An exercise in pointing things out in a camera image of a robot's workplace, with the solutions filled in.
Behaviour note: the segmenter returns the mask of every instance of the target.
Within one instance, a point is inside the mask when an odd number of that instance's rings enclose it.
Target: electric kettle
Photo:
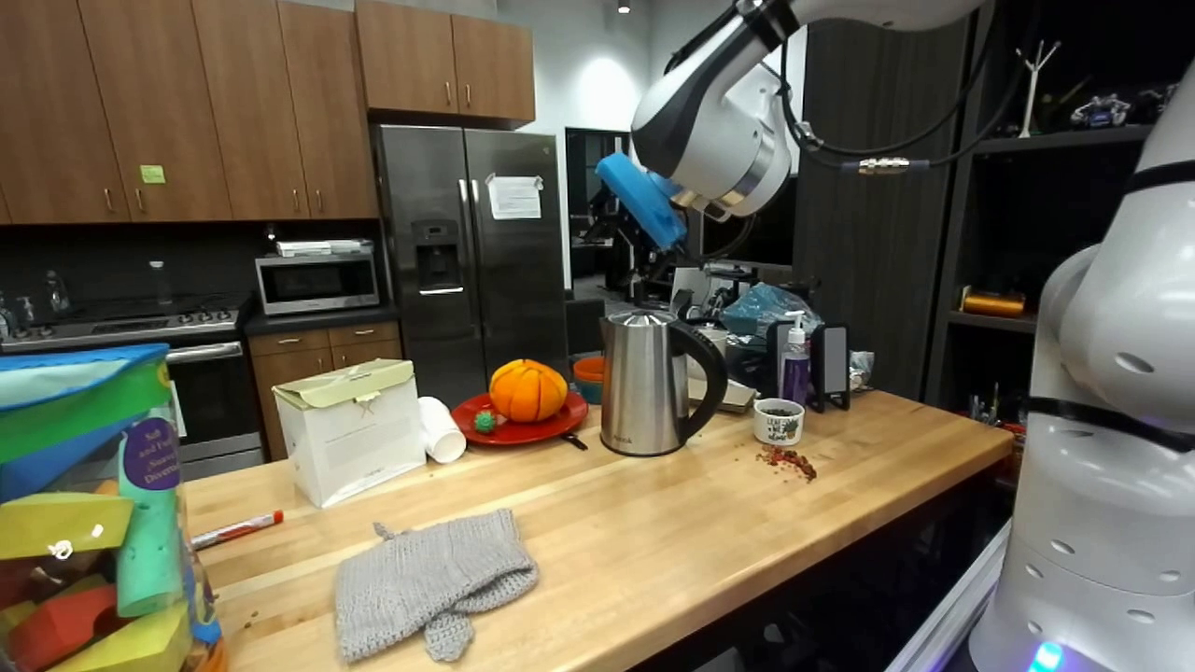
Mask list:
[[[667,313],[621,313],[602,321],[602,444],[621,454],[667,454],[717,410],[727,365],[691,323]],[[687,410],[687,357],[704,370],[704,398]]]

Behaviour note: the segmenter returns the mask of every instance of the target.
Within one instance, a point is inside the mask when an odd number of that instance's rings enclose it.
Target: countertop appliance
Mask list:
[[[602,323],[602,444],[621,454],[667,454],[717,410],[727,365],[691,323],[666,313],[615,313]],[[704,397],[687,410],[687,357],[704,370]]]
[[[262,464],[262,421],[250,360],[239,338],[239,307],[218,299],[107,299],[73,301],[50,323],[0,338],[0,354],[169,344],[183,479]]]
[[[556,143],[408,121],[373,143],[418,392],[458,403],[509,357],[565,370]]]
[[[281,253],[259,258],[254,271],[269,317],[381,301],[371,238],[281,242]]]

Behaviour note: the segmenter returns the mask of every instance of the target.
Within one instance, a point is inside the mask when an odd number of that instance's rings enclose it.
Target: white robot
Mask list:
[[[633,113],[674,205],[752,216],[788,177],[785,115],[723,92],[803,22],[928,28],[982,0],[738,0]],[[1104,238],[1038,301],[1025,440],[978,672],[1195,672],[1195,67]]]

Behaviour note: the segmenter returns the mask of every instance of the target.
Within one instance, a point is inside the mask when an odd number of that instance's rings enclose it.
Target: tile backsplash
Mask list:
[[[55,267],[73,301],[104,299],[211,299],[248,301],[254,296],[254,258],[281,238],[376,238],[376,222],[69,222],[0,227],[0,292],[43,292]]]

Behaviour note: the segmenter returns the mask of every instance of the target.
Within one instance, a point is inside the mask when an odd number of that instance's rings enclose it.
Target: orange pumpkin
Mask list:
[[[488,375],[488,403],[509,421],[546,421],[569,403],[569,379],[534,357],[510,357]]]

